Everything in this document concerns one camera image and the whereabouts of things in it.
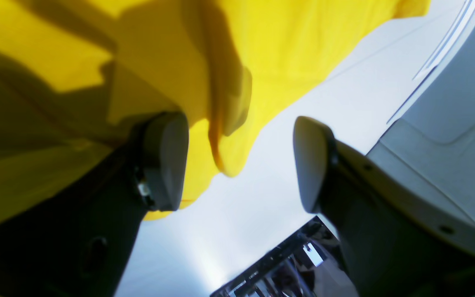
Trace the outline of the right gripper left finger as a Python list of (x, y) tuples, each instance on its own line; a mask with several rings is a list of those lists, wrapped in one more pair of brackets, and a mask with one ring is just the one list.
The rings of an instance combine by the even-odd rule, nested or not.
[(189, 127), (159, 113), (56, 196), (0, 223), (0, 297), (112, 297), (145, 215), (177, 211)]

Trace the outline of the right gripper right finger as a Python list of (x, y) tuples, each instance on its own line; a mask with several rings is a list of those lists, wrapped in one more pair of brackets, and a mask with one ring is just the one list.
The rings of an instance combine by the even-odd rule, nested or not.
[(336, 229), (360, 297), (475, 296), (475, 227), (415, 195), (311, 117), (295, 120), (293, 150), (302, 207)]

